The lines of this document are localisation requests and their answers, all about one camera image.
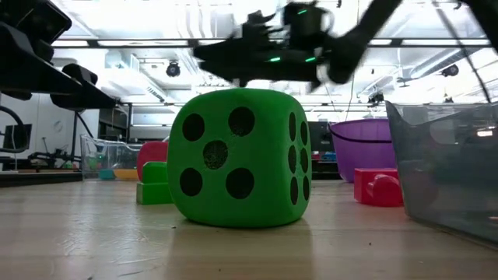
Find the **clear plastic bin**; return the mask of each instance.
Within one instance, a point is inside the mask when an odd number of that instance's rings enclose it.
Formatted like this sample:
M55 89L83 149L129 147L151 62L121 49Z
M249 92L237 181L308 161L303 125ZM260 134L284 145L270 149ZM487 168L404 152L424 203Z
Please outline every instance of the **clear plastic bin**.
M126 144L81 135L82 175L85 180L138 180L141 144Z
M498 103L386 108L407 214L498 243Z

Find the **die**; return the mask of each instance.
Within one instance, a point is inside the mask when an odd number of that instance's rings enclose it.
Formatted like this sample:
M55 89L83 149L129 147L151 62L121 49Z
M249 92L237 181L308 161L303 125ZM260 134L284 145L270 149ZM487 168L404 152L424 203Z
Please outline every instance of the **die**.
M196 96L175 118L168 149L171 196L188 219L262 228L299 219L310 198L306 114L269 89Z
M142 181L143 167L148 162L166 162L168 158L168 142L152 141L145 143L137 156L137 172Z

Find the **red toy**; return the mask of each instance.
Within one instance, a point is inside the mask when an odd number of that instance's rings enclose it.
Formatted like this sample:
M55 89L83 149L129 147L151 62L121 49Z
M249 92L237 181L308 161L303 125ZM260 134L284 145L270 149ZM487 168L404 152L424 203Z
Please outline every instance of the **red toy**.
M137 173L142 181L142 169L148 162L166 162L168 157L168 142L147 142L142 146L137 158Z
M355 199L365 205L403 206L396 169L355 169Z

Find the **purple bin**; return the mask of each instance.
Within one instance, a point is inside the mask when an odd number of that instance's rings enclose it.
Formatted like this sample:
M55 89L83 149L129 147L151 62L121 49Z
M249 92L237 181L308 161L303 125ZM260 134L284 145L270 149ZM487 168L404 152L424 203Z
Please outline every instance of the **purple bin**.
M396 168L388 119L330 124L341 178L352 183L355 168Z

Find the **yellow object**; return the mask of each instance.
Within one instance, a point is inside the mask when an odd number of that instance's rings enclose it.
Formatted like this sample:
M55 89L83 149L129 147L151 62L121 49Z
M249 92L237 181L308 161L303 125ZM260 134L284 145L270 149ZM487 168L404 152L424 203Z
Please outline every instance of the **yellow object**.
M139 180L139 173L135 169L114 170L118 180Z

